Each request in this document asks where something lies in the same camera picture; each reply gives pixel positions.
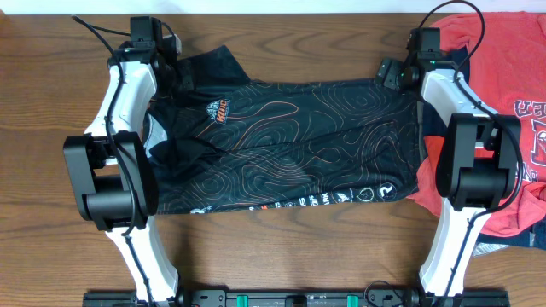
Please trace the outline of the black orange-lined jersey shirt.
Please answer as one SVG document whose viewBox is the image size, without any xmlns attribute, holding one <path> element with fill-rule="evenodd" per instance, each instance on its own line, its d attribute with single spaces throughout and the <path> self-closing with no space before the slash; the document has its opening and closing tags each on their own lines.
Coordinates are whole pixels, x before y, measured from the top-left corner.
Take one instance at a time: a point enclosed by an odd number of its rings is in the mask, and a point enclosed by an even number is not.
<svg viewBox="0 0 546 307">
<path fill-rule="evenodd" d="M 226 47 L 178 63 L 146 151 L 161 214 L 391 202 L 417 190 L 419 103 L 371 79 L 249 78 Z"/>
</svg>

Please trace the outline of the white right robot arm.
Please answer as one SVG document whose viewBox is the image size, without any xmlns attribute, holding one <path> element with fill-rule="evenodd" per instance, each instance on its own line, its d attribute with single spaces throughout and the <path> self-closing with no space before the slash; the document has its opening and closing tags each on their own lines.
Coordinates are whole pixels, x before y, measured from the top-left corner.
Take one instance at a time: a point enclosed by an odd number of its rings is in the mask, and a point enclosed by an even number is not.
<svg viewBox="0 0 546 307">
<path fill-rule="evenodd" d="M 466 290 L 464 275 L 481 229 L 520 190 L 520 123 L 484 104 L 458 66 L 430 59 L 384 59 L 377 84 L 408 90 L 433 107 L 447 131 L 436 168 L 442 209 L 419 271 L 419 306 L 498 306 L 503 291 Z"/>
</svg>

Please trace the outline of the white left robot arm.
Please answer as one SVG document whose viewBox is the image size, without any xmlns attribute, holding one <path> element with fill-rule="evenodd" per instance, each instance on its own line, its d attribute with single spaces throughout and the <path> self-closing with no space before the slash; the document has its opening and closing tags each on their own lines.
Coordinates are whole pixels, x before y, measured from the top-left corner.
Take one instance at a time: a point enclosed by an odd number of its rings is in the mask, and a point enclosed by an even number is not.
<svg viewBox="0 0 546 307">
<path fill-rule="evenodd" d="M 176 35 L 133 35 L 111 52 L 109 83 L 95 118 L 69 136 L 63 154 L 80 216 L 114 243 L 136 291 L 87 294 L 86 306 L 182 306 L 180 275 L 166 255 L 155 214 L 159 190 L 144 147 L 149 103 L 174 81 Z"/>
</svg>

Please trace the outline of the navy blue garment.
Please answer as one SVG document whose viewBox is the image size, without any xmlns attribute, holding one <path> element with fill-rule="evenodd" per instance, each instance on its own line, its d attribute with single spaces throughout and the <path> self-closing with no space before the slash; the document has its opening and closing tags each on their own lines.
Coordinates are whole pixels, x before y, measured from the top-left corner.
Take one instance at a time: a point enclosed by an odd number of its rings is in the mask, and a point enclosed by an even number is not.
<svg viewBox="0 0 546 307">
<path fill-rule="evenodd" d="M 434 108 L 422 103 L 421 128 L 423 141 L 426 143 L 427 157 L 421 163 L 417 173 L 418 191 L 410 196 L 419 205 L 427 208 L 431 213 L 438 215 L 441 212 L 441 197 L 435 186 L 436 164 L 439 152 L 443 146 L 446 125 Z M 536 211 L 539 216 L 545 216 L 545 202 L 539 195 L 545 189 L 543 183 L 533 183 L 529 188 L 523 188 L 520 196 L 520 209 Z M 545 221 L 542 219 L 529 223 L 523 230 L 514 236 L 498 237 L 495 235 L 480 234 L 477 243 L 488 243 L 508 246 L 530 247 L 543 250 L 545 248 Z"/>
</svg>

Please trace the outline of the red printed t-shirt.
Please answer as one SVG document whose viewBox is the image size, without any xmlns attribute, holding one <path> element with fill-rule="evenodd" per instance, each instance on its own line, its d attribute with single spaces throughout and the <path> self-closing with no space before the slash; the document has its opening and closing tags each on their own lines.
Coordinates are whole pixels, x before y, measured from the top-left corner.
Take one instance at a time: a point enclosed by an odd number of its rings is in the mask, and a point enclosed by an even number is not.
<svg viewBox="0 0 546 307">
<path fill-rule="evenodd" d="M 397 75 L 423 110 L 427 157 L 412 199 L 440 216 L 476 213 L 476 230 L 512 237 L 545 216 L 545 93 L 541 14 L 456 14 L 409 36 Z"/>
</svg>

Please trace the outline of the grey garment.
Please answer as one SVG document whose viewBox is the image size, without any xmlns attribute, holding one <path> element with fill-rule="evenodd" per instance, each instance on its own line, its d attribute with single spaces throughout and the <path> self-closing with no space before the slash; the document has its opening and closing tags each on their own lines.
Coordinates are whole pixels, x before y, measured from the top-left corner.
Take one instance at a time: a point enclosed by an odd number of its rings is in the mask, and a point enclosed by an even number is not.
<svg viewBox="0 0 546 307">
<path fill-rule="evenodd" d="M 498 245 L 498 244 L 488 244 L 488 243 L 477 243 L 474 246 L 472 256 L 473 257 L 479 257 L 484 256 L 493 252 L 497 252 L 499 250 L 504 249 L 504 245 Z"/>
</svg>

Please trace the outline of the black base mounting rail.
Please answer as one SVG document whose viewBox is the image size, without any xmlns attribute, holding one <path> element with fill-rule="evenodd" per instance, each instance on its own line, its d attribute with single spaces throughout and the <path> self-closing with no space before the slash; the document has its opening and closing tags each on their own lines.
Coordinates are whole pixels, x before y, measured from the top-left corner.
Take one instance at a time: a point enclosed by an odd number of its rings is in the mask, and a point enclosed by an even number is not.
<svg viewBox="0 0 546 307">
<path fill-rule="evenodd" d="M 191 307 L 365 307 L 365 306 L 439 306 L 440 297 L 422 294 L 415 288 L 385 286 L 371 287 L 363 292 L 230 292 L 224 290 L 200 290 L 185 293 L 177 298 L 154 306 Z M 148 306 L 136 293 L 86 293 L 84 307 Z M 460 307 L 509 307 L 508 292 L 500 290 L 469 290 L 462 295 L 448 298 L 441 306 Z"/>
</svg>

